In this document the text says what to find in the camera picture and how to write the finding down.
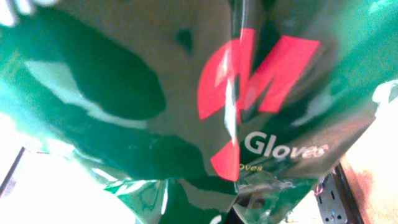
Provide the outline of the green 3M gloves package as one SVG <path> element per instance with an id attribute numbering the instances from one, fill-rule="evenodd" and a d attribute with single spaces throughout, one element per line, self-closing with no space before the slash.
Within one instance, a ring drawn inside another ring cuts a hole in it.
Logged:
<path id="1" fill-rule="evenodd" d="M 1 2 L 41 221 L 278 223 L 396 98 L 396 1 Z"/>

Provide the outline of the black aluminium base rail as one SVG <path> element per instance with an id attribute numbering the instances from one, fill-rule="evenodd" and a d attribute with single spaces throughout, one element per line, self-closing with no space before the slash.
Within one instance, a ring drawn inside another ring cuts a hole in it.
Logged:
<path id="1" fill-rule="evenodd" d="M 324 224 L 347 223 L 348 217 L 336 182 L 331 174 L 324 177 L 317 185 L 315 197 Z"/>

